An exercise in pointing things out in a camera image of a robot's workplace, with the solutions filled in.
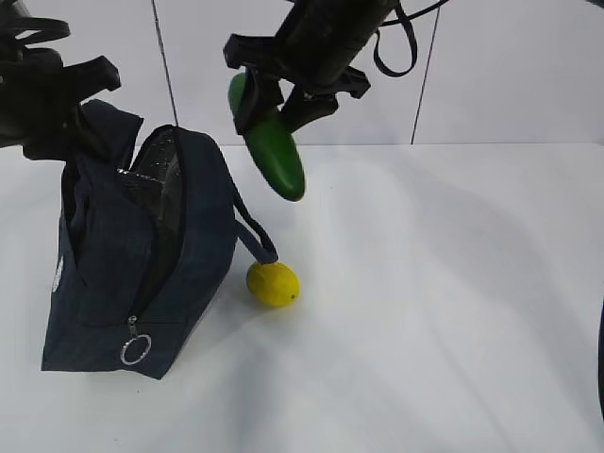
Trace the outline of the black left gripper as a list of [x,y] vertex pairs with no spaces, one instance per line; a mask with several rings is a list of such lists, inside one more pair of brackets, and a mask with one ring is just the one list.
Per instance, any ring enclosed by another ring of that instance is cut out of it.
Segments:
[[33,161],[69,162],[76,145],[79,154],[109,159],[109,146],[79,104],[121,86],[104,56],[66,65],[54,49],[2,42],[1,147],[20,146]]

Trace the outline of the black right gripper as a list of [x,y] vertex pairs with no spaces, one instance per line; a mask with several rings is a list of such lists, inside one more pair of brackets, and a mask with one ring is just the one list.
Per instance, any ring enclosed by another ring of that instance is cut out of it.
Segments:
[[370,83],[350,63],[370,37],[369,1],[295,1],[275,36],[231,35],[226,65],[255,69],[232,78],[237,134],[248,133],[283,102],[280,78],[295,84],[280,111],[289,133],[334,114],[336,92],[363,97]]

